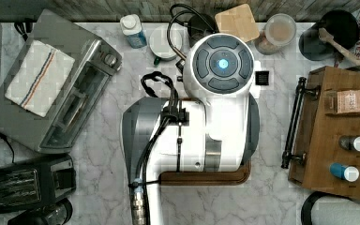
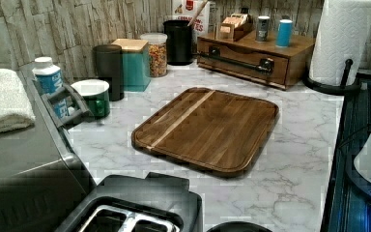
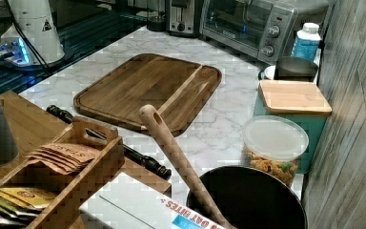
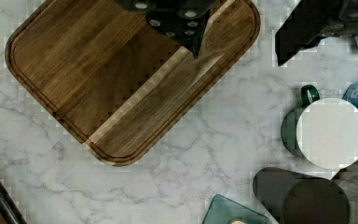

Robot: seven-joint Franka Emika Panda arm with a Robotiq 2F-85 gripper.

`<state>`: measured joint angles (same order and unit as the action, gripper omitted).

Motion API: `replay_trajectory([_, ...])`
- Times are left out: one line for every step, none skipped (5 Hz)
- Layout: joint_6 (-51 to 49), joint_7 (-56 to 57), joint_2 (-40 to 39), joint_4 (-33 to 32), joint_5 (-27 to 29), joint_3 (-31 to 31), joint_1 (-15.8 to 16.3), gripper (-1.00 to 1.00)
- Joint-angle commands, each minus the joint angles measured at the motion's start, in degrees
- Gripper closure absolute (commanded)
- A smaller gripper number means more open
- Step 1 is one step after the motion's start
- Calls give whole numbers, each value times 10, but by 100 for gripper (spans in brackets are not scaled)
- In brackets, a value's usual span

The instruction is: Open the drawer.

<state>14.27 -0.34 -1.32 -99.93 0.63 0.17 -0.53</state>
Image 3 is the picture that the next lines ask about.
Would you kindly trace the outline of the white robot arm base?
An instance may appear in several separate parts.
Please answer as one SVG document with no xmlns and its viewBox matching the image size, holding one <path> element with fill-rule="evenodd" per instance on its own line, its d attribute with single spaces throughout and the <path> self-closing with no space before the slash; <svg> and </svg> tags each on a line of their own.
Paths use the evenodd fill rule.
<svg viewBox="0 0 366 229">
<path fill-rule="evenodd" d="M 14 56 L 7 61 L 18 67 L 46 67 L 61 60 L 64 49 L 51 16 L 49 0 L 5 0 L 11 26 L 1 36 Z"/>
</svg>

